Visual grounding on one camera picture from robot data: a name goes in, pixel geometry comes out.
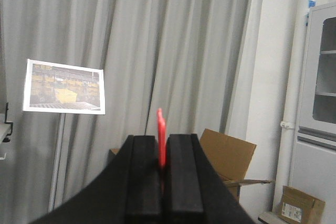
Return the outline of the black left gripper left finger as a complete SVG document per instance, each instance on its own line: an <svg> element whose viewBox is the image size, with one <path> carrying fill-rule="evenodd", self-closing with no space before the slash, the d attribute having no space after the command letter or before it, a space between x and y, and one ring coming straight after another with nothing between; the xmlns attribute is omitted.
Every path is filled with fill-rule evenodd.
<svg viewBox="0 0 336 224"><path fill-rule="evenodd" d="M154 136L129 135L84 189L35 223L161 223L161 185Z"/></svg>

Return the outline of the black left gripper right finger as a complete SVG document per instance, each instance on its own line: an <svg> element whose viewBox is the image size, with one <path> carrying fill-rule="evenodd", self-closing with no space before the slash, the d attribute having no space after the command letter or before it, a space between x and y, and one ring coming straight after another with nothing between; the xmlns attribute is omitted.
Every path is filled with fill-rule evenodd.
<svg viewBox="0 0 336 224"><path fill-rule="evenodd" d="M167 141L164 223L253 223L213 169L195 134Z"/></svg>

